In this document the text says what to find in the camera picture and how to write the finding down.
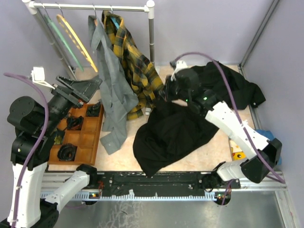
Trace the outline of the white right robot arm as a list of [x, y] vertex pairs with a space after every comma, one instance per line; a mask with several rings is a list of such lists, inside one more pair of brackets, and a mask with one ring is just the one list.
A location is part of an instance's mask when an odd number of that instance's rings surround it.
[[281, 184], [285, 180], [274, 170], [282, 149], [282, 143], [274, 138], [269, 140], [241, 120], [232, 90], [222, 67], [217, 66], [226, 87], [232, 106], [229, 106], [213, 89], [207, 89], [193, 68], [176, 69], [166, 76], [162, 95], [166, 100], [181, 99], [203, 119], [224, 132], [245, 153], [245, 158], [219, 163], [204, 181], [211, 187], [223, 188], [232, 181], [246, 178], [259, 184], [264, 178]]

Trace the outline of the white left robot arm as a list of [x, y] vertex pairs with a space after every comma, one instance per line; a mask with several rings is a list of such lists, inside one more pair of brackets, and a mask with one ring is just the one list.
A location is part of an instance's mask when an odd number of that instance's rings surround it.
[[11, 162], [14, 189], [9, 216], [3, 228], [52, 228], [61, 210], [83, 188], [98, 185], [97, 169], [81, 164], [64, 184], [41, 197], [43, 176], [54, 145], [57, 126], [72, 108], [81, 108], [98, 90], [102, 80], [71, 80], [57, 77], [51, 88], [52, 99], [41, 95], [42, 103], [32, 97], [17, 98], [10, 106], [7, 121], [16, 129]]

